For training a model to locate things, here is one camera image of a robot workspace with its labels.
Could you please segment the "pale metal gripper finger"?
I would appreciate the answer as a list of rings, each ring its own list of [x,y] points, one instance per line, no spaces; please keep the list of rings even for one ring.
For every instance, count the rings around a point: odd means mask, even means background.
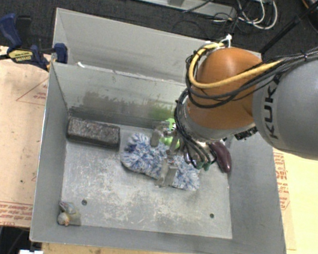
[[[162,123],[157,123],[154,125],[153,132],[150,138],[150,145],[151,147],[157,147],[160,139],[163,136],[163,124]]]
[[[157,186],[164,188],[173,185],[176,169],[177,166],[172,160],[165,159],[162,163],[160,176],[157,180]]]

